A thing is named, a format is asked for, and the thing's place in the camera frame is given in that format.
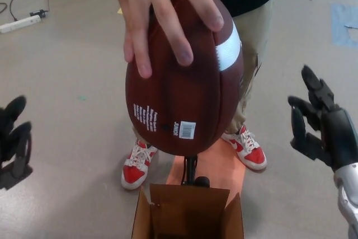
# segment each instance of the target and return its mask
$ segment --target robotic hand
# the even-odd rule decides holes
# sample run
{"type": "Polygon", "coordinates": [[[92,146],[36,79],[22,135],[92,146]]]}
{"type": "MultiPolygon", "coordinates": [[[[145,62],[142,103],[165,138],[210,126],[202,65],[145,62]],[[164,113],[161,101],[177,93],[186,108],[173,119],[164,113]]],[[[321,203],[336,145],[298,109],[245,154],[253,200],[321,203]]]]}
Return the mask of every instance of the robotic hand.
{"type": "Polygon", "coordinates": [[[31,123],[23,123],[14,129],[15,121],[25,106],[26,99],[20,96],[11,101],[5,109],[0,107],[0,189],[8,190],[32,173],[29,166],[31,123]],[[12,162],[3,167],[3,163],[12,159],[12,162]]]}
{"type": "Polygon", "coordinates": [[[305,66],[302,78],[310,102],[290,96],[291,146],[312,160],[319,159],[334,172],[338,206],[348,221],[349,239],[358,239],[358,136],[348,112],[335,104],[334,94],[324,80],[305,66]],[[307,133],[304,118],[321,139],[307,133]]]}

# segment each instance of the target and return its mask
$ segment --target shoelace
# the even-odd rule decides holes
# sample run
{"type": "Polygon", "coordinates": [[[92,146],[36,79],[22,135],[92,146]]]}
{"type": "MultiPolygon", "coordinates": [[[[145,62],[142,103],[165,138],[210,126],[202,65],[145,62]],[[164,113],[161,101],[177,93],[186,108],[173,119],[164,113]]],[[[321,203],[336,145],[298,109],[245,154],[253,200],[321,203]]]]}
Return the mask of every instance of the shoelace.
{"type": "Polygon", "coordinates": [[[254,149],[258,148],[259,145],[255,141],[255,135],[249,131],[245,131],[240,135],[241,142],[244,144],[244,150],[250,154],[254,149]]]}
{"type": "Polygon", "coordinates": [[[146,161],[150,161],[150,153],[151,151],[149,149],[135,145],[128,166],[141,166],[146,161]]]}

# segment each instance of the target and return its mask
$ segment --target person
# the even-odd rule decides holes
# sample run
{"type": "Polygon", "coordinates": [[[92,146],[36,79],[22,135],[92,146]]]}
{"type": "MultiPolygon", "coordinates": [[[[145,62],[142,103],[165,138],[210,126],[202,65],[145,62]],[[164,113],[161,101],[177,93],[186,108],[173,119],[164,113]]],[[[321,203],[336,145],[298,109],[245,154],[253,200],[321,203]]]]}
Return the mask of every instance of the person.
{"type": "MultiPolygon", "coordinates": [[[[134,59],[143,78],[152,75],[148,56],[147,30],[149,9],[152,6],[181,65],[190,65],[193,54],[170,0],[118,0],[125,20],[124,58],[134,59]]],[[[219,31],[223,18],[213,0],[189,0],[204,24],[212,31],[219,31]]],[[[244,125],[245,110],[252,91],[253,80],[261,66],[272,17],[274,0],[221,0],[233,17],[239,32],[244,58],[244,95],[237,111],[222,138],[231,144],[238,158],[253,170],[263,170],[266,156],[253,134],[244,125]]],[[[157,149],[136,134],[136,142],[128,155],[122,172],[124,188],[134,190],[146,179],[150,162],[157,149]]]]}

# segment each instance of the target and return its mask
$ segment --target sneaker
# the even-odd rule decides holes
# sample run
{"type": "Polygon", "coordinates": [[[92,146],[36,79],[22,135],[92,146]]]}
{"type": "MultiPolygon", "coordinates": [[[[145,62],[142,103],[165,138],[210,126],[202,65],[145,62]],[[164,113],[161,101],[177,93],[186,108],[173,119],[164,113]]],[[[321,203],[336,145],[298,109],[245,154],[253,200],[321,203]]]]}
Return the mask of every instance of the sneaker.
{"type": "Polygon", "coordinates": [[[222,139],[231,144],[240,161],[248,168],[259,171],[267,166],[266,156],[262,148],[245,125],[236,134],[224,133],[222,139]]]}
{"type": "Polygon", "coordinates": [[[122,186],[127,190],[137,189],[147,178],[148,168],[158,150],[137,140],[131,154],[125,160],[122,171],[122,186]]]}

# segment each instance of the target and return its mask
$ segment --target gray floor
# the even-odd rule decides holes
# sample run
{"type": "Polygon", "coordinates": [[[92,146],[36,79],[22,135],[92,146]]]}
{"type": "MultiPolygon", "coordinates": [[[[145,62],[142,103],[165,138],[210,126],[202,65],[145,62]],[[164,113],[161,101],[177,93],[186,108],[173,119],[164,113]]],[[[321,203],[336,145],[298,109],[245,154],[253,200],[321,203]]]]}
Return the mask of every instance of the gray floor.
{"type": "MultiPolygon", "coordinates": [[[[13,10],[21,18],[46,3],[15,0],[13,10]]],[[[245,177],[247,239],[346,238],[331,171],[289,147],[286,103],[291,93],[306,97],[300,69],[307,63],[358,122],[358,50],[332,44],[331,3],[358,6],[358,0],[276,0],[266,62],[249,103],[248,125],[265,148],[268,168],[245,177]]],[[[42,23],[0,35],[0,101],[26,94],[20,121],[34,125],[35,168],[1,192],[0,237],[129,238],[138,193],[120,187],[134,137],[118,3],[50,0],[50,9],[42,23]]],[[[0,15],[0,24],[10,21],[8,11],[0,15]]],[[[160,153],[149,181],[165,182],[171,162],[160,153]]]]}

